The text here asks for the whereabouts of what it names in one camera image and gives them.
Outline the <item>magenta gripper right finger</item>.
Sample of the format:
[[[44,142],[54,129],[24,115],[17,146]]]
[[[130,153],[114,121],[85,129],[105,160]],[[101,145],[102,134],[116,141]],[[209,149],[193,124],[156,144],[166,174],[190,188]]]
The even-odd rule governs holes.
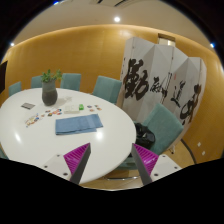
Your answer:
[[[143,185],[150,184],[181,170],[181,167],[166,154],[156,155],[137,144],[132,144],[131,154]]]

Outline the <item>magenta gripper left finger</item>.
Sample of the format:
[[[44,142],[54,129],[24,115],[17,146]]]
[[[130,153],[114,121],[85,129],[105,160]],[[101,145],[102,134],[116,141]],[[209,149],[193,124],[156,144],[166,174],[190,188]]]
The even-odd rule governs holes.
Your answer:
[[[42,168],[74,184],[79,184],[90,154],[91,145],[87,143],[65,155],[56,154]]]

